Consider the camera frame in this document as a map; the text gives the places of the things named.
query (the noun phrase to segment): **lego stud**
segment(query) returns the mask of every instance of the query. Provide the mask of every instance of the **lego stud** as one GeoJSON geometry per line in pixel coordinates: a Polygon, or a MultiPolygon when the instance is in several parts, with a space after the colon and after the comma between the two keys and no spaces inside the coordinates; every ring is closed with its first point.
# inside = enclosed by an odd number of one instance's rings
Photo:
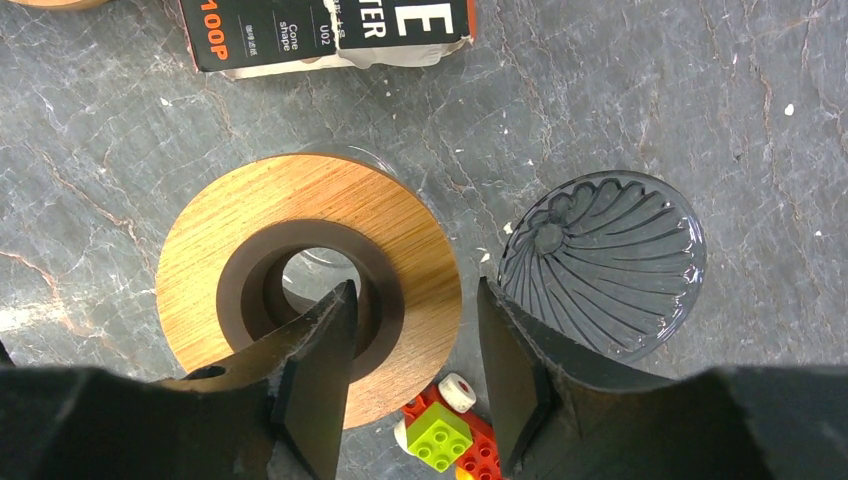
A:
{"type": "Polygon", "coordinates": [[[463,453],[465,453],[466,450],[468,450],[468,447],[470,447],[470,445],[468,445],[467,443],[457,440],[453,443],[451,451],[454,453],[454,455],[462,455],[463,453]]]}
{"type": "Polygon", "coordinates": [[[433,440],[436,443],[444,443],[448,439],[448,431],[444,428],[437,428],[433,431],[433,440]]]}
{"type": "Polygon", "coordinates": [[[436,462],[433,464],[433,466],[436,467],[436,470],[438,470],[440,472],[444,472],[450,466],[450,461],[449,461],[448,457],[443,455],[443,456],[439,457],[438,459],[436,459],[436,462]]]}
{"type": "Polygon", "coordinates": [[[426,460],[426,459],[430,458],[431,453],[433,453],[433,448],[430,447],[430,444],[422,443],[421,445],[418,446],[416,456],[418,458],[420,458],[421,460],[426,460]]]}
{"type": "Polygon", "coordinates": [[[439,382],[439,393],[445,399],[448,406],[457,413],[465,413],[477,403],[477,394],[474,389],[455,373],[449,373],[439,382]]]}

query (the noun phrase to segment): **red lego brick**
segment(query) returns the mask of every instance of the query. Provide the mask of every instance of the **red lego brick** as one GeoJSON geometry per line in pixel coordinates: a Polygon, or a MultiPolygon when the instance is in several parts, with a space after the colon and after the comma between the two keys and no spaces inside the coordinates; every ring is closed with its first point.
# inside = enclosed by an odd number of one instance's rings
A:
{"type": "MultiPolygon", "coordinates": [[[[406,426],[411,425],[435,402],[450,408],[439,394],[438,386],[430,385],[401,408],[406,426]]],[[[471,428],[471,438],[474,443],[456,460],[456,464],[470,473],[475,480],[504,480],[501,477],[500,457],[498,457],[495,432],[492,427],[471,411],[457,413],[457,415],[471,428]]]]}

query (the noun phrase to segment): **dark brown rubber ring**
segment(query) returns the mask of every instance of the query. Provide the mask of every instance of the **dark brown rubber ring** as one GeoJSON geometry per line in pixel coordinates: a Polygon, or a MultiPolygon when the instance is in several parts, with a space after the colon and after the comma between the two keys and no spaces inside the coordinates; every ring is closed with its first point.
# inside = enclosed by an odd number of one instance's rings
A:
{"type": "Polygon", "coordinates": [[[297,318],[310,300],[284,293],[286,263],[308,248],[346,256],[361,280],[356,358],[351,381],[376,369],[394,349],[403,327],[400,281],[388,257],[361,233],[325,220],[290,220],[264,228],[227,261],[216,292],[218,321],[234,351],[297,318]],[[296,299],[295,305],[286,295],[296,299]]]}

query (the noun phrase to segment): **wooden object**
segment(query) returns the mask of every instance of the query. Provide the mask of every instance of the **wooden object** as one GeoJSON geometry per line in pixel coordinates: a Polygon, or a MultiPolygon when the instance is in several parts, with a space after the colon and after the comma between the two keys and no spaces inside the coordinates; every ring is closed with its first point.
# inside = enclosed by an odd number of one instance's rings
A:
{"type": "Polygon", "coordinates": [[[27,7],[42,8],[45,10],[84,10],[86,8],[102,5],[109,0],[11,0],[27,7]]]}
{"type": "Polygon", "coordinates": [[[380,247],[400,280],[400,338],[348,393],[345,428],[372,422],[432,381],[456,340],[462,309],[456,261],[435,218],[375,169],[323,155],[287,155],[246,165],[206,187],[177,218],[162,249],[156,293],[165,336],[187,371],[233,353],[216,311],[222,269],[252,234],[295,219],[358,231],[380,247]]]}

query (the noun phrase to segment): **cardboard box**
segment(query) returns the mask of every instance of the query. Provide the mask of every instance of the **cardboard box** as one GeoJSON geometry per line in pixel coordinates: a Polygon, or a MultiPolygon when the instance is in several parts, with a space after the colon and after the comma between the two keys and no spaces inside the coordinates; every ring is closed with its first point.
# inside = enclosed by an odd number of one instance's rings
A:
{"type": "Polygon", "coordinates": [[[195,65],[234,78],[423,67],[473,41],[473,0],[181,0],[195,65]]]}

